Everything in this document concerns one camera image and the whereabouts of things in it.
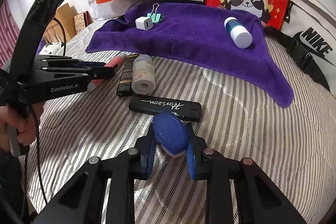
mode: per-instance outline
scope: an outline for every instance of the pink lipstick tube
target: pink lipstick tube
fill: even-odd
[[[121,53],[117,57],[113,58],[109,63],[107,63],[104,67],[115,67],[115,71],[124,63],[127,55],[125,53]],[[91,83],[87,86],[87,91],[92,92],[97,88],[101,83],[103,83],[107,79],[96,79],[92,80]]]

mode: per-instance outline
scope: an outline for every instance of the purple towel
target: purple towel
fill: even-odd
[[[46,42],[44,40],[44,38],[41,38],[40,44],[37,48],[36,54],[40,54],[41,50],[43,49],[44,45],[46,45]]]
[[[151,11],[151,4],[141,4],[108,21],[94,33],[86,52],[121,50],[180,60],[255,84],[282,107],[291,104],[293,90],[269,55],[256,16],[197,4],[161,3],[157,13],[164,20],[148,31],[138,30],[135,19]],[[234,44],[223,25],[228,17],[237,18],[252,34],[251,46],[240,49]]]

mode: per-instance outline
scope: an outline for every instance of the binder clip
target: binder clip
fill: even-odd
[[[158,10],[158,7],[159,7],[159,4],[158,3],[155,3],[153,4],[153,9],[152,9],[152,12],[151,13],[148,13],[147,14],[147,17],[150,17],[153,21],[153,23],[159,23],[161,22],[165,17],[162,16],[161,14],[157,14],[157,10]]]

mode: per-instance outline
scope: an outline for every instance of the blue label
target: blue label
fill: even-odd
[[[242,24],[240,24],[236,19],[231,19],[226,23],[225,28],[229,33],[231,33],[232,29],[236,26],[242,26]]]

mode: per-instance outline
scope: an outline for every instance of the nike logo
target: nike logo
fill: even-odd
[[[312,27],[310,27],[305,32],[298,32],[294,35],[293,38],[295,38],[297,41],[300,41],[308,52],[318,56],[335,67],[335,65],[325,57],[325,55],[331,52],[333,48]]]

